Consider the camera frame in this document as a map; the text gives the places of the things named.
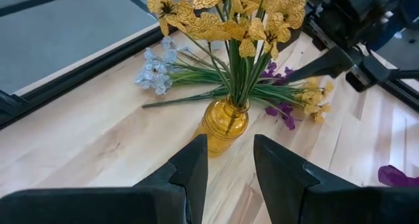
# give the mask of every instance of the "vase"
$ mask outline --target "vase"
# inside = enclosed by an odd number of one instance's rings
[[[208,105],[194,133],[194,138],[199,134],[207,135],[208,157],[222,155],[244,133],[249,124],[249,106],[247,101],[245,107],[236,107],[229,96]]]

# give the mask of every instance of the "glass vase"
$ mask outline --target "glass vase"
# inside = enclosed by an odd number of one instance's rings
[[[227,96],[212,101],[194,133],[206,134],[208,139],[208,157],[222,155],[239,138],[249,124],[249,102],[243,108],[236,107]]]

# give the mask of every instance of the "wooden surface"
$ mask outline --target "wooden surface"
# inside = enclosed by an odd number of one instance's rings
[[[180,33],[173,38],[194,48]],[[310,41],[303,34],[280,53],[280,71],[318,57]],[[160,45],[152,49],[162,52]],[[133,83],[143,63],[140,52],[0,131],[0,196],[33,187],[131,186],[180,150],[209,101],[140,106],[210,86],[155,96]],[[343,75],[335,88],[325,123],[297,113],[302,121],[294,131],[261,105],[251,106],[247,132],[223,156],[208,161],[204,223],[270,223],[255,176],[255,134],[358,185],[380,185],[377,170],[387,164],[419,176],[419,115],[380,87],[358,94]]]

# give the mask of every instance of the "black metal frame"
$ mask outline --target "black metal frame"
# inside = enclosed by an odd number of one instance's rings
[[[9,15],[9,14],[13,14],[15,12],[19,12],[19,11],[22,11],[22,10],[30,9],[30,8],[36,7],[38,5],[43,5],[43,4],[49,3],[51,1],[56,1],[56,0],[27,0],[27,1],[23,1],[21,3],[8,5],[6,7],[0,8],[0,17],[6,16],[6,15]]]
[[[385,81],[379,84],[384,90],[419,112],[419,92],[402,80]]]

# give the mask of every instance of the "white flower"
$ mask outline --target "white flower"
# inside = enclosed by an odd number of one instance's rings
[[[162,40],[163,49],[167,50],[170,49],[170,47],[173,44],[173,39],[171,37],[164,37]]]
[[[143,89],[154,88],[158,95],[165,94],[172,85],[166,66],[153,60],[145,62],[134,82]]]
[[[144,52],[144,57],[145,57],[145,59],[146,60],[154,60],[154,59],[156,59],[156,56],[154,55],[154,53],[151,51],[151,48],[150,47],[147,47],[146,49],[145,49],[145,52]]]

